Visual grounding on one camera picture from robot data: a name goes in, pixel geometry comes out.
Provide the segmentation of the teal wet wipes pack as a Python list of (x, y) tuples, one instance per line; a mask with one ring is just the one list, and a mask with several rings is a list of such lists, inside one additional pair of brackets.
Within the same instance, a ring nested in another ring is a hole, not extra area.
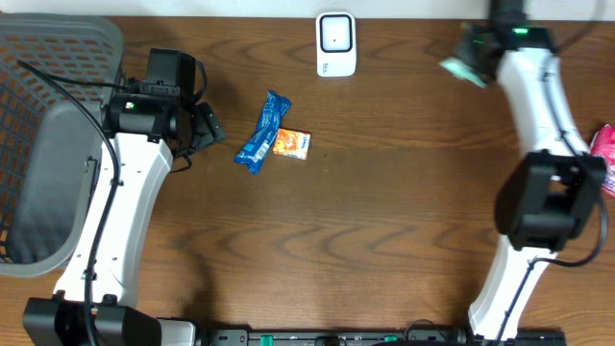
[(470, 66), (458, 58), (447, 58), (439, 63), (459, 80), (468, 81), (477, 87), (487, 88), (487, 83)]

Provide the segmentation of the blue snack wrapper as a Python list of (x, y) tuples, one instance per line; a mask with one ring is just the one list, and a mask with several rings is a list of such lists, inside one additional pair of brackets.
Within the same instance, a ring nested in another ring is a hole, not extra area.
[(234, 157), (234, 162), (245, 165), (250, 173), (257, 175), (291, 106), (290, 100), (274, 90), (268, 90), (256, 129)]

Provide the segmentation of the orange Kleenex tissue pack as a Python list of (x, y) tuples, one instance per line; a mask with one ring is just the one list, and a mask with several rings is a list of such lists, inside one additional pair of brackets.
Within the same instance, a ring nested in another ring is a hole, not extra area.
[(310, 141), (311, 134), (309, 133), (279, 129), (273, 153), (305, 161), (308, 157)]

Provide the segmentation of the purple Carefree pad pack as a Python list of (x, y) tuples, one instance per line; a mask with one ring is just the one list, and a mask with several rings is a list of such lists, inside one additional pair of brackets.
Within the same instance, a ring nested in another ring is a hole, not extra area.
[(603, 183), (603, 190), (610, 196), (615, 193), (615, 175), (614, 175), (614, 127), (604, 125), (593, 136), (590, 145), (590, 154), (595, 157), (601, 157), (606, 164), (606, 177)]

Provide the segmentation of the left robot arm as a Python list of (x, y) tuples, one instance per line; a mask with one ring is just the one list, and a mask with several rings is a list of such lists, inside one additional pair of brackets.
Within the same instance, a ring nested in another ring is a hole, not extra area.
[(136, 309), (138, 267), (160, 187), (179, 155), (224, 138), (211, 107), (182, 106), (169, 98), (118, 93), (105, 118), (111, 143), (87, 206), (66, 196), (61, 183), (45, 183), (37, 200), (64, 216), (20, 213), (15, 254), (46, 273), (67, 266), (49, 299), (28, 301), (23, 326), (36, 345), (200, 345), (201, 329), (182, 319), (155, 318)]

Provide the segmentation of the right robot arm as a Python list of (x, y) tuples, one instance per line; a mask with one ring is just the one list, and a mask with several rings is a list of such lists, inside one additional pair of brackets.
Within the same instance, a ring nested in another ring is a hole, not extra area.
[(607, 168), (590, 154), (571, 115), (549, 29), (466, 24), (455, 57), (442, 63), (459, 79), (504, 91), (522, 159), (499, 191), (495, 258), (468, 320), (476, 345), (519, 341), (518, 323), (550, 265), (582, 267), (602, 251), (608, 215)]

